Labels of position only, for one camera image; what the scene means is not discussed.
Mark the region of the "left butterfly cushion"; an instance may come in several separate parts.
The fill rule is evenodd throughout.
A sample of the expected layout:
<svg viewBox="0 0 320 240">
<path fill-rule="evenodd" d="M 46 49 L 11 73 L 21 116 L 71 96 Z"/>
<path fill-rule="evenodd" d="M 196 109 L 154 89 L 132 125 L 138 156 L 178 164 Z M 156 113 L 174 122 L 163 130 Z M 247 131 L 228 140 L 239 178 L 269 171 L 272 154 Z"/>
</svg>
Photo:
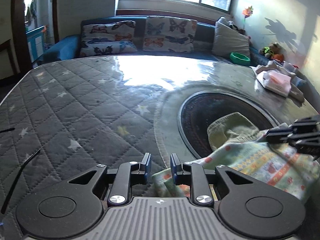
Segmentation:
<svg viewBox="0 0 320 240">
<path fill-rule="evenodd" d="M 137 52 L 133 43 L 135 27 L 135 21 L 84 25 L 81 31 L 80 57 Z"/>
</svg>

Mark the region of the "beige folded garment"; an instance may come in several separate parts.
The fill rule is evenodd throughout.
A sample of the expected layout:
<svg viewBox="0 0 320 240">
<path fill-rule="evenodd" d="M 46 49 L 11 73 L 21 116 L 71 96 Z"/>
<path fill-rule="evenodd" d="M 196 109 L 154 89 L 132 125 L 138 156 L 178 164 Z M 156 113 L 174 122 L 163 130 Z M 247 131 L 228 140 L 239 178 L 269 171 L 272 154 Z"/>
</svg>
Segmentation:
<svg viewBox="0 0 320 240">
<path fill-rule="evenodd" d="M 306 84 L 306 81 L 298 77 L 280 65 L 277 61 L 268 61 L 266 65 L 257 65 L 252 67 L 258 82 L 264 89 L 272 91 L 282 97 L 289 96 L 303 103 L 305 101 L 304 94 L 300 90 Z"/>
</svg>

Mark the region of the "blue sofa bench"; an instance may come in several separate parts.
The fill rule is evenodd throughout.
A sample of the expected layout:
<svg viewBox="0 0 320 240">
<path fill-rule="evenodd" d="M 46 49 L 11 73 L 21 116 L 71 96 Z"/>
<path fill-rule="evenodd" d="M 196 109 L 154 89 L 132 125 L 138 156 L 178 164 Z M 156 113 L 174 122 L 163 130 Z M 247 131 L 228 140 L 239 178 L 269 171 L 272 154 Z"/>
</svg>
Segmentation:
<svg viewBox="0 0 320 240">
<path fill-rule="evenodd" d="M 120 21 L 135 21 L 136 28 L 133 36 L 133 43 L 137 47 L 136 55 L 163 55 L 163 56 L 182 56 L 193 59 L 205 59 L 213 61 L 229 62 L 228 57 L 216 56 L 212 53 L 215 26 L 211 24 L 197 24 L 194 40 L 194 51 L 192 53 L 174 53 L 174 52 L 152 52 L 143 50 L 143 37 L 146 28 L 146 16 L 113 16 L 106 18 L 96 18 L 91 20 L 83 20 L 81 22 L 81 30 L 89 24 L 110 24 Z M 70 35 L 57 42 L 50 49 L 45 51 L 37 61 L 38 65 L 45 63 L 76 59 L 80 57 L 81 38 L 83 34 Z"/>
</svg>

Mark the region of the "butterfly cushion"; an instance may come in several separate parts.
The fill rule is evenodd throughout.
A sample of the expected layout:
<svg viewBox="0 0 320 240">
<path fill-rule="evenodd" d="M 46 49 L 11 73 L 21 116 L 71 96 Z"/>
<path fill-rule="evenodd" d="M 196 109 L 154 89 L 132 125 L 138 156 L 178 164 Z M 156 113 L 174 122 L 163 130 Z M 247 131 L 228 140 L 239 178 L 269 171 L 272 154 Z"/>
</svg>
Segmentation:
<svg viewBox="0 0 320 240">
<path fill-rule="evenodd" d="M 137 52 L 133 43 L 135 27 L 135 21 L 84 25 L 81 31 L 80 57 Z"/>
<path fill-rule="evenodd" d="M 192 53 L 197 21 L 167 16 L 148 16 L 143 50 L 152 52 Z"/>
</svg>

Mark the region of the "grey pillow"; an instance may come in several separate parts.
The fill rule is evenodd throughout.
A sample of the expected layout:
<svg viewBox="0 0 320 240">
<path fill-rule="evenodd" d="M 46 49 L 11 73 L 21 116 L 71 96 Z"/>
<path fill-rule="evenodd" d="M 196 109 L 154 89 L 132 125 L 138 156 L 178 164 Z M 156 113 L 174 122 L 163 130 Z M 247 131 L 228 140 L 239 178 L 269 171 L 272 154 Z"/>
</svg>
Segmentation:
<svg viewBox="0 0 320 240">
<path fill-rule="evenodd" d="M 240 53 L 250 57 L 249 39 L 230 27 L 232 21 L 220 17 L 215 22 L 212 53 L 216 56 L 229 57 L 231 53 Z"/>
</svg>

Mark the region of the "green bowl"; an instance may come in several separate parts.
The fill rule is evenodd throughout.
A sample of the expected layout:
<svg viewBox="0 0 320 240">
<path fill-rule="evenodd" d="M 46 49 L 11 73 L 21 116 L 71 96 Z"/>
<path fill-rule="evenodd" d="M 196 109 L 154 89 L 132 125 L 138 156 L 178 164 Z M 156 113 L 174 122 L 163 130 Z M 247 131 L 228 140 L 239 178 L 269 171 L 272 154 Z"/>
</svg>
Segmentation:
<svg viewBox="0 0 320 240">
<path fill-rule="evenodd" d="M 251 64 L 250 58 L 241 53 L 232 52 L 230 53 L 229 58 L 232 63 L 238 64 L 241 66 L 250 66 Z"/>
</svg>

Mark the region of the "right butterfly cushion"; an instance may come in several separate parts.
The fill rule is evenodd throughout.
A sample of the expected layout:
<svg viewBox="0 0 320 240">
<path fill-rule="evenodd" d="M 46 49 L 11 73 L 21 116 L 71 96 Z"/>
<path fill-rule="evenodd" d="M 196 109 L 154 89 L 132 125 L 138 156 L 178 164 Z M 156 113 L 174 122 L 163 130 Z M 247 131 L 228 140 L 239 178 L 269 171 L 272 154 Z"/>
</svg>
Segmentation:
<svg viewBox="0 0 320 240">
<path fill-rule="evenodd" d="M 192 53 L 197 21 L 167 16 L 148 16 L 143 50 L 152 52 Z"/>
</svg>

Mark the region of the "round induction cooktop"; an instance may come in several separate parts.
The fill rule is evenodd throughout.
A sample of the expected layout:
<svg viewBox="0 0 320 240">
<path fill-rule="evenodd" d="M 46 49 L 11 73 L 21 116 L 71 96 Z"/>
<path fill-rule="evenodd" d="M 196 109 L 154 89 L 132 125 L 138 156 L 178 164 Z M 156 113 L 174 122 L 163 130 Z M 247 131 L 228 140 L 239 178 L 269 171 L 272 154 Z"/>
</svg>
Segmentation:
<svg viewBox="0 0 320 240">
<path fill-rule="evenodd" d="M 227 92 L 204 91 L 187 98 L 177 118 L 180 135 L 196 159 L 228 141 L 252 141 L 279 122 L 252 100 Z"/>
</svg>

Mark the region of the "teddy bear toy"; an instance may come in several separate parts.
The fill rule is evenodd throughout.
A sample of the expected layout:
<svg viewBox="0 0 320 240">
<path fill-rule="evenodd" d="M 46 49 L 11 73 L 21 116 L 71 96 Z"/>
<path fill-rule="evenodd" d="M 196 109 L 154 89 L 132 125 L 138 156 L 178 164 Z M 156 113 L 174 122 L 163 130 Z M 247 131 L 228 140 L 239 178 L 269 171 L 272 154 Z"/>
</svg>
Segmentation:
<svg viewBox="0 0 320 240">
<path fill-rule="evenodd" d="M 259 54 L 269 60 L 284 61 L 284 55 L 281 53 L 281 46 L 278 43 L 271 43 L 269 46 L 260 49 Z"/>
</svg>

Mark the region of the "pink tissue pack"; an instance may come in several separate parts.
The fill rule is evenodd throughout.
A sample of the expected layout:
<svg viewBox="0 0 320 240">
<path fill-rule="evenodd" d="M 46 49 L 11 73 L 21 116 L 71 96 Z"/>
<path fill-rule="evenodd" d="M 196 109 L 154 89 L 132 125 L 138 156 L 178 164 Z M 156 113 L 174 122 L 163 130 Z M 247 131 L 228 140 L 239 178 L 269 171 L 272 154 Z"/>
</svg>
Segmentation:
<svg viewBox="0 0 320 240">
<path fill-rule="evenodd" d="M 291 90 L 291 77 L 269 70 L 263 74 L 263 87 L 286 98 Z"/>
</svg>

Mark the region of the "colourful pinwheel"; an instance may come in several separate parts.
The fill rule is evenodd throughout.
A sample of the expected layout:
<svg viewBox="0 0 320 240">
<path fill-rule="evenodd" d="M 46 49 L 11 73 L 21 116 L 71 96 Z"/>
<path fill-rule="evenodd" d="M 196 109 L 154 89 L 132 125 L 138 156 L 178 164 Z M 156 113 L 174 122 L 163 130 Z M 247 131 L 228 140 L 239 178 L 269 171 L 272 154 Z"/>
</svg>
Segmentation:
<svg viewBox="0 0 320 240">
<path fill-rule="evenodd" d="M 246 9 L 242 11 L 242 14 L 244 16 L 243 20 L 243 29 L 245 29 L 246 19 L 249 18 L 253 14 L 253 7 L 249 6 Z"/>
</svg>

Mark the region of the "colourful patterned children's shirt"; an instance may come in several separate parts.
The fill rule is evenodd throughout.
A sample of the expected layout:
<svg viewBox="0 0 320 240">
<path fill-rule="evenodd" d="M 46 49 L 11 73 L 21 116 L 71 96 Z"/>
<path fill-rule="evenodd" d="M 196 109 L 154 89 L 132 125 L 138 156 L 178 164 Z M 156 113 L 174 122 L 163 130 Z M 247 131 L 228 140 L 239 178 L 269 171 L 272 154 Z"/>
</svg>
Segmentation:
<svg viewBox="0 0 320 240">
<path fill-rule="evenodd" d="M 252 141 L 228 141 L 207 157 L 196 160 L 205 169 L 226 165 L 306 203 L 319 180 L 319 163 L 288 144 L 270 145 L 266 131 Z"/>
</svg>

